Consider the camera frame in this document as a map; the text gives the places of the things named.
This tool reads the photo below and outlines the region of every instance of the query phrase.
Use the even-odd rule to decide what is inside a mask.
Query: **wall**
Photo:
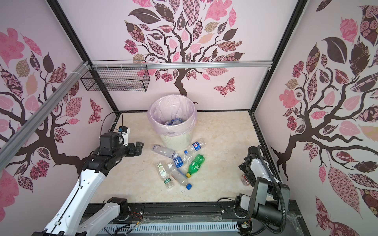
[[[113,0],[60,4],[92,60],[134,58],[165,63],[271,60],[296,0]],[[250,109],[265,70],[151,69],[147,92],[110,94],[121,110],[147,110],[154,100],[172,93],[188,96],[199,110]]]
[[[376,235],[377,18],[310,1],[256,112],[311,235]]]
[[[0,146],[81,59],[45,1],[3,1],[0,13]],[[72,190],[110,112],[100,92],[77,83],[0,171],[0,232],[41,231]],[[108,129],[114,116],[109,116]]]

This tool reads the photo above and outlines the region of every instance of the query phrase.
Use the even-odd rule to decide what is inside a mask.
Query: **tree decal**
[[[133,0],[143,8],[132,10],[130,16],[138,18],[141,24],[125,21],[131,39],[125,40],[124,49],[133,54],[134,60],[146,60],[148,63],[168,62],[220,62],[238,61],[244,53],[235,52],[242,41],[231,41],[238,28],[232,29],[237,15],[230,6],[231,0],[182,0],[183,10],[179,11],[180,0],[150,1]],[[206,12],[205,18],[199,15]],[[205,20],[213,21],[203,25]],[[149,70],[150,75],[173,82],[180,94],[187,96],[182,80],[197,80],[202,76],[219,76],[227,72],[225,68],[208,68],[205,71],[196,68]],[[227,86],[216,86],[221,95],[234,91],[234,78]]]
[[[371,34],[366,30],[376,30],[378,6],[360,8],[363,19],[357,37],[356,21],[342,19],[340,30],[345,41],[338,37],[325,38],[327,52],[320,52],[315,44],[306,62],[301,60],[294,65],[294,78],[286,83],[287,89],[279,96],[282,105],[287,108],[283,116],[288,120],[290,138],[284,152],[271,148],[278,157],[278,168],[282,167],[288,180],[287,161],[293,149],[303,143],[303,152],[308,153],[309,161],[319,162],[322,183],[328,179],[335,193],[359,215],[361,195],[367,207],[378,217],[377,191],[363,188],[378,187],[376,180],[365,175],[375,171],[378,164],[359,160],[348,153],[350,150],[364,150],[378,155],[377,150],[361,143],[366,140],[361,139],[362,135],[367,140],[378,141],[378,127],[371,125],[378,122],[378,105],[371,105],[378,99],[378,67],[375,73],[366,69],[368,65],[371,65],[370,68],[375,66],[376,59],[370,57],[367,45],[371,44],[373,52],[377,50],[377,33]],[[348,46],[351,40],[355,42],[352,47]],[[330,64],[328,60],[335,62],[332,63],[334,66],[327,66]],[[337,169],[335,164],[348,173]],[[331,223],[328,216],[317,214],[317,218],[324,230],[327,227],[335,230],[333,227],[336,225],[347,229],[340,223]],[[357,235],[348,230],[350,235]]]
[[[17,41],[18,33],[16,30],[8,28],[8,34],[7,45],[13,43],[18,48],[25,47],[22,42]],[[42,57],[42,52],[34,41],[25,36],[23,36],[23,39],[31,50],[26,59],[20,60],[13,70],[6,69],[5,65],[0,65],[1,77],[8,89],[8,91],[0,92],[0,113],[3,117],[8,117],[7,119],[0,119],[0,132],[11,130],[9,137],[0,134],[0,139],[4,142],[8,142],[16,131],[25,124],[29,116],[28,113],[33,114],[36,112],[47,100],[48,90],[51,89],[52,92],[56,90],[53,84],[62,83],[67,77],[64,63],[54,68],[53,61],[48,53]],[[10,57],[7,57],[7,55],[6,51],[2,51],[0,54],[6,64],[8,64],[8,59],[23,57],[23,54],[19,54],[18,51],[17,54],[9,54]],[[38,89],[37,80],[44,84],[43,88]],[[77,156],[67,156],[64,153],[59,153],[57,148],[58,145],[64,143],[64,136],[69,135],[64,126],[74,125],[79,121],[74,118],[81,108],[82,97],[74,97],[78,90],[79,83],[76,83],[35,131],[38,139],[33,143],[27,141],[20,148],[16,156],[23,156],[24,158],[11,162],[6,166],[18,165],[14,176],[18,185],[22,188],[33,191],[33,181],[46,177],[49,168],[53,165],[74,165],[78,173],[81,171],[85,158],[81,160]],[[59,120],[65,116],[69,118],[62,121]]]

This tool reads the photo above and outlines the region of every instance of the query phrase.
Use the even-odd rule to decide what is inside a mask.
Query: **plastic bin liner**
[[[158,135],[174,137],[193,130],[197,122],[197,110],[189,98],[173,94],[152,103],[147,117]],[[181,118],[184,122],[178,125],[163,125],[167,120],[175,118]]]

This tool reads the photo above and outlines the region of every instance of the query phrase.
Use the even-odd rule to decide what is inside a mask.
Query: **green plastic bottle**
[[[201,167],[202,163],[205,161],[203,155],[198,154],[192,163],[189,165],[188,173],[186,173],[186,177],[190,178],[192,174],[196,173],[199,168]]]

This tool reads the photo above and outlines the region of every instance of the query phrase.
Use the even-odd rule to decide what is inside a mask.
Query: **black wire mesh basket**
[[[103,88],[108,91],[146,92],[150,82],[146,61],[122,61],[130,61],[130,63],[98,64],[105,61],[92,61],[94,65],[81,77],[86,90],[99,91]]]

